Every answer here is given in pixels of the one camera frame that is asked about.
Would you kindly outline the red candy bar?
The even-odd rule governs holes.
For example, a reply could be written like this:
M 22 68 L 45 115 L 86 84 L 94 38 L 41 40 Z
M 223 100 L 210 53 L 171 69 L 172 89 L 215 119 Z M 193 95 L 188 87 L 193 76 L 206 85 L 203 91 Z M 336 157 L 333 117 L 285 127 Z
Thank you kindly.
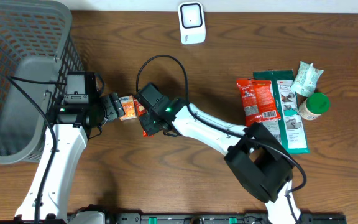
M 140 116 L 146 113 L 145 108 L 138 102 L 137 99 L 134 98 L 134 104 L 135 104 L 135 111 L 137 118 L 140 120 Z M 148 136 L 147 133 L 143 130 L 143 137 L 153 137 L 154 135 Z

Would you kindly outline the orange Kleenex tissue pack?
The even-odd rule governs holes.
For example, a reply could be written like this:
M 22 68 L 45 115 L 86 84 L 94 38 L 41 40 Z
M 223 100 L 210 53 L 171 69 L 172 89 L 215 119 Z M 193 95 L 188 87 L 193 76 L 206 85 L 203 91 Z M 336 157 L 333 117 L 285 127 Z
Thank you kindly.
M 128 120 L 128 119 L 135 119 L 136 113 L 135 113 L 135 104 L 133 96 L 123 96 L 119 98 L 122 108 L 124 109 L 125 115 L 120 117 L 121 121 Z

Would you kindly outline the red snack bag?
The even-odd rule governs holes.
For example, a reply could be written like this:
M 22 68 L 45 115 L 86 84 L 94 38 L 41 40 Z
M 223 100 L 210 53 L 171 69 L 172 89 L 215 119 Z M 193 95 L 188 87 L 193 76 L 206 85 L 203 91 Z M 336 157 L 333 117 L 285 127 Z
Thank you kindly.
M 281 119 L 270 80 L 241 78 L 237 79 L 237 87 L 241 93 L 246 126 Z

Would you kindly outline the green 3M gloves package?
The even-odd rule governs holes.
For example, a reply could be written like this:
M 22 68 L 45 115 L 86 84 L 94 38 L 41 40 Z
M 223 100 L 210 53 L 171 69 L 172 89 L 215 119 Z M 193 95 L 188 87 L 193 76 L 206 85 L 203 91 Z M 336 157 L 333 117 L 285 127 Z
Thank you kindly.
M 289 154 L 310 152 L 302 118 L 298 112 L 296 93 L 290 89 L 295 76 L 292 70 L 267 70 L 255 72 L 257 80 L 270 80 L 271 93 L 281 118 L 264 121 L 263 125 L 273 134 Z

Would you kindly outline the light green wrapper packet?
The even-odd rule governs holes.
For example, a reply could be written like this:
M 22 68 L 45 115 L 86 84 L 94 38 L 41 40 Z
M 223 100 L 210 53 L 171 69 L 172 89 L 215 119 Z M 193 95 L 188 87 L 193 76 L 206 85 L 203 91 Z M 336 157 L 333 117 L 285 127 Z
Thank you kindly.
M 314 68 L 313 63 L 300 62 L 298 73 L 290 89 L 299 95 L 310 97 L 316 89 L 317 82 L 324 70 Z

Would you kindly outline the green lid jar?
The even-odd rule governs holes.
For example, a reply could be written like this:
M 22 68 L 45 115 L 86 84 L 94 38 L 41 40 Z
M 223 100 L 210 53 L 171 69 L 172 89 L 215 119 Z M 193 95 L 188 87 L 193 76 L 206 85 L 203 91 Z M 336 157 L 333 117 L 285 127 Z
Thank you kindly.
M 330 109 L 330 99 L 323 93 L 313 93 L 299 106 L 300 116 L 305 120 L 315 120 Z

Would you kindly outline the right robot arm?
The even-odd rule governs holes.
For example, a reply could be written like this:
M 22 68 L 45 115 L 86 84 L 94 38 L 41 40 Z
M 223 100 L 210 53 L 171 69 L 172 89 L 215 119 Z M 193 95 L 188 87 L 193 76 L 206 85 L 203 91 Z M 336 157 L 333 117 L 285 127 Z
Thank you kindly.
M 153 83 L 138 89 L 135 98 L 146 109 L 140 123 L 147 135 L 184 136 L 217 150 L 242 187 L 265 204 L 270 223 L 300 222 L 292 186 L 299 165 L 263 124 L 224 122 L 188 98 L 171 100 Z

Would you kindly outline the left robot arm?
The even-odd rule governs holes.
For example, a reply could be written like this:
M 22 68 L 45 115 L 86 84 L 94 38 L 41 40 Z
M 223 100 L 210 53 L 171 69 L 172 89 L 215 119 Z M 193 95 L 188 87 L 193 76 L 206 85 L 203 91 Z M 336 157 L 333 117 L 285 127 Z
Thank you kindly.
M 101 130 L 125 112 L 116 93 L 104 95 L 101 75 L 69 72 L 67 92 L 45 114 L 35 109 L 47 126 L 41 160 L 30 190 L 10 223 L 68 223 L 68 199 L 76 167 L 91 130 Z

